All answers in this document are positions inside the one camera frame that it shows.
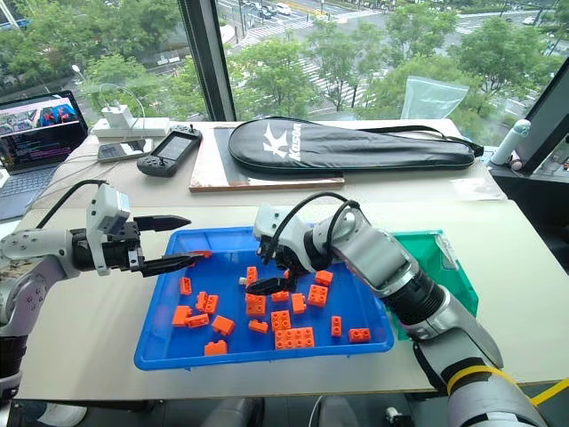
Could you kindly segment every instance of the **window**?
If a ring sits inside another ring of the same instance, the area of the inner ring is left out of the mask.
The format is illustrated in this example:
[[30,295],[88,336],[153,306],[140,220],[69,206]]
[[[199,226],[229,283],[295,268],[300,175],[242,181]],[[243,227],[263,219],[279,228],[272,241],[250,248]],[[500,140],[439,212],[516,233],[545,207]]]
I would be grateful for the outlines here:
[[[148,117],[208,119],[223,85],[210,85],[208,108],[202,89],[223,67],[203,67],[193,51],[196,71],[179,12],[200,2],[0,0],[0,97],[70,88],[89,124],[113,100],[141,114],[112,83]],[[238,120],[449,117],[473,141],[498,145],[569,54],[569,0],[212,4]]]
[[216,3],[239,120],[449,117],[498,145],[569,55],[569,0],[238,1]]
[[177,0],[0,6],[0,100],[69,89],[89,125],[114,101],[136,117],[141,104],[146,117],[207,118]]

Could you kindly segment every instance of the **table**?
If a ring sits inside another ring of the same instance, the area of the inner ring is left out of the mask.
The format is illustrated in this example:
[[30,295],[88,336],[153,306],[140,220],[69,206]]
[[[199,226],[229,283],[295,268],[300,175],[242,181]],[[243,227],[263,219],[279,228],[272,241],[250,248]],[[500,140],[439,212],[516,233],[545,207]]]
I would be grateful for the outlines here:
[[[358,122],[321,122],[347,128],[369,128],[393,125],[430,125],[447,135],[461,136],[454,123],[449,119],[439,120],[373,120]],[[202,132],[207,143],[216,126],[235,126],[235,123],[196,123],[196,129]],[[428,133],[413,133],[415,136],[428,138]],[[75,182],[101,178],[109,180],[115,187],[131,198],[134,206],[227,206],[227,205],[257,205],[259,191],[237,191],[216,193],[190,193],[189,180],[196,159],[194,151],[180,170],[169,179],[147,176],[136,168],[136,159],[112,165],[95,163],[99,149],[99,140],[91,135],[85,143],[74,151],[68,162],[61,166],[53,176],[57,181],[70,173],[73,176],[49,188],[45,194],[55,189],[67,189]],[[456,171],[406,171],[406,172],[359,172],[345,173],[346,184],[338,189],[345,197],[360,202],[389,202],[389,201],[448,201],[448,200],[495,200],[506,199],[506,196],[496,185],[486,167],[479,161],[464,170]],[[279,205],[295,205],[301,199],[314,193],[313,189],[296,190],[266,190],[263,199]],[[61,196],[63,191],[43,197],[33,204],[33,208],[49,208]],[[66,204],[66,207],[83,208],[91,200],[91,189],[81,189]]]
[[[450,120],[409,120],[460,136]],[[402,121],[331,122],[331,125],[401,125]],[[216,123],[199,123],[204,140]],[[195,156],[170,180],[148,177],[135,161],[112,170],[89,156],[99,142],[90,136],[54,176],[65,189],[100,175],[131,197],[132,212],[178,214],[191,228],[251,225],[260,200],[294,205],[312,190],[197,193],[188,191]],[[479,163],[461,171],[346,173],[339,190],[362,202],[372,223],[388,230],[443,230],[480,298],[479,319],[501,347],[506,371],[523,383],[569,375],[565,306],[569,280],[517,206],[506,200]],[[84,227],[94,189],[72,197],[48,228]],[[21,228],[34,227],[60,192],[36,201]],[[330,215],[337,205],[319,201],[307,219]],[[148,258],[160,256],[170,233],[146,232]],[[253,362],[192,371],[140,371],[132,362],[142,322],[156,283],[138,273],[113,271],[99,278],[87,272],[50,291],[24,358],[22,399],[192,399],[228,396],[430,390],[409,342],[382,354]]]
[[[336,205],[312,205],[317,221]],[[387,230],[441,229],[480,298],[479,320],[501,348],[505,371],[521,383],[569,376],[569,278],[515,203],[407,201],[363,203]],[[135,207],[133,213],[179,214],[192,228],[251,224],[255,206]],[[45,210],[32,210],[21,227]],[[63,208],[48,227],[84,226],[85,210]],[[145,255],[163,253],[169,233],[142,235]],[[24,358],[22,399],[192,399],[229,396],[430,390],[409,342],[387,353],[288,359],[191,371],[140,371],[132,362],[155,278],[113,271],[60,282],[50,291]]]

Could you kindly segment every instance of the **green plastic tray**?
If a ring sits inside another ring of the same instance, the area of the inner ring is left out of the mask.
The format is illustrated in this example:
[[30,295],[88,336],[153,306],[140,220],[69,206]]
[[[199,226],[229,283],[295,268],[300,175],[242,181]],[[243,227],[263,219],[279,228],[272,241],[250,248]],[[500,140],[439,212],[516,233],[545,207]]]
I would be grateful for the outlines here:
[[[439,285],[446,287],[476,316],[478,295],[469,278],[456,260],[448,239],[442,230],[398,232],[394,236],[419,262],[419,265]],[[405,330],[397,322],[397,339],[405,340]]]

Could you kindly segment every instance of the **charger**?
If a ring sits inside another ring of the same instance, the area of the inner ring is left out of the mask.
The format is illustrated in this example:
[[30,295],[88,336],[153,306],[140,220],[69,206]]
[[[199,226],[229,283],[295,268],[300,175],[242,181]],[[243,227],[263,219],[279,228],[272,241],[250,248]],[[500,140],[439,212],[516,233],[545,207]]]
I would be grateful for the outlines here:
[[128,106],[118,104],[115,107],[105,107],[102,111],[107,119],[108,126],[113,129],[131,129],[136,120]]

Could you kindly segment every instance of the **laptop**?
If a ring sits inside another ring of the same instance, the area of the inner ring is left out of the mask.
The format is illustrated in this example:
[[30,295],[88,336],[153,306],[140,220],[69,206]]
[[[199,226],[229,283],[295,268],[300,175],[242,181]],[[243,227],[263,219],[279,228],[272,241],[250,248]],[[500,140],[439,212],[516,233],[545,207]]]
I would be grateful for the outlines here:
[[10,175],[0,188],[0,221],[22,216],[86,137],[71,91],[0,104],[0,161]]

